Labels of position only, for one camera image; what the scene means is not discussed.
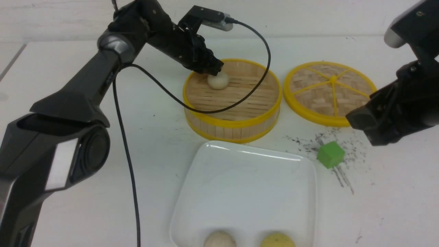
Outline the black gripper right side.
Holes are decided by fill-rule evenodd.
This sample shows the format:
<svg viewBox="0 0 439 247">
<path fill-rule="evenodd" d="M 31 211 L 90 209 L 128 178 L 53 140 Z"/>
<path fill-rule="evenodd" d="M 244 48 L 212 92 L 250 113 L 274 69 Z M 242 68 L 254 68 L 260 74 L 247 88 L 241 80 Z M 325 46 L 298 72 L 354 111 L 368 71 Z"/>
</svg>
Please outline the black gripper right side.
<svg viewBox="0 0 439 247">
<path fill-rule="evenodd" d="M 345 117 L 373 146 L 393 144 L 438 125 L 438 62 L 413 61 L 396 72 L 396 80 L 372 94 L 365 105 Z"/>
</svg>

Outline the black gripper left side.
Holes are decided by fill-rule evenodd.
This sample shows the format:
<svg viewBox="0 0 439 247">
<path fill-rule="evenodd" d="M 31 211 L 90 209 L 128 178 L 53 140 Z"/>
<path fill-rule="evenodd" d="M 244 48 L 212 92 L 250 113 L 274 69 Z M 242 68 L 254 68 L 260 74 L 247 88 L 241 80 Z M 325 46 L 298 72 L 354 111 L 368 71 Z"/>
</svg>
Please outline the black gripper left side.
<svg viewBox="0 0 439 247">
<path fill-rule="evenodd" d="M 216 76 L 221 72 L 224 63 L 213 55 L 201 37 L 175 26 L 171 21 L 147 23 L 147 43 L 152 47 L 199 74 Z"/>
</svg>

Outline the black robot arm left side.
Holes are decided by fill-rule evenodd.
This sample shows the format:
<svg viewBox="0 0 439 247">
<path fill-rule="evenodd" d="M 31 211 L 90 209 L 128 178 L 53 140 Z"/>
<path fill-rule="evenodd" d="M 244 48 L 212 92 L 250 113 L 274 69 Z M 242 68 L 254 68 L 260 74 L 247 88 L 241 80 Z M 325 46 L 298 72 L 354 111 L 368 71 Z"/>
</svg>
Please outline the black robot arm left side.
<svg viewBox="0 0 439 247">
<path fill-rule="evenodd" d="M 110 152 L 110 123 L 100 104 L 121 69 L 145 44 L 186 69 L 216 75 L 223 63 L 197 35 L 225 14 L 193 6 L 178 24 L 156 0 L 135 0 L 114 13 L 98 51 L 59 91 L 7 125 L 1 144 L 1 246 L 29 247 L 44 200 L 91 177 Z"/>
</svg>

